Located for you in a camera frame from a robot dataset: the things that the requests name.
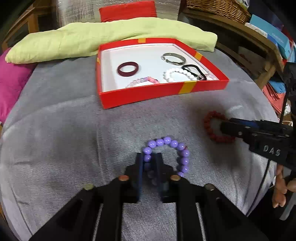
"blue cloth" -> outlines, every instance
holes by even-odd
[[[270,80],[268,82],[273,87],[275,92],[277,92],[279,94],[282,94],[282,93],[286,92],[286,87],[285,87],[285,84],[283,82],[277,82],[277,81],[273,81],[273,80]]]

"plastic wrap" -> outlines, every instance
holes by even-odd
[[[156,1],[159,18],[177,20],[181,0]],[[73,22],[101,22],[99,8],[133,1],[113,0],[57,0],[58,21],[60,26]]]

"white bead bracelet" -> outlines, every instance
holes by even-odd
[[[172,82],[177,82],[175,81],[172,77],[171,77],[171,73],[173,72],[178,72],[178,73],[181,73],[181,74],[184,74],[188,77],[188,81],[197,81],[197,78],[194,77],[193,74],[191,74],[190,72],[188,72],[187,70],[183,70],[183,69],[179,69],[179,68],[172,68],[172,69],[168,69],[166,72],[165,72],[165,79],[167,82],[169,83],[172,83]]]

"human hand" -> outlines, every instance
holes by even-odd
[[[296,178],[286,185],[285,179],[283,178],[283,165],[276,166],[276,183],[274,188],[274,193],[272,195],[272,206],[276,208],[278,206],[285,206],[287,191],[296,192]]]

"teal box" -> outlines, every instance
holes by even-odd
[[[268,35],[273,37],[279,44],[279,50],[281,52],[281,55],[285,59],[288,59],[291,53],[291,47],[290,47],[289,39],[286,35],[284,35],[280,30],[272,26],[270,23],[266,22],[265,20],[259,18],[254,14],[251,17],[250,23],[262,29]]]

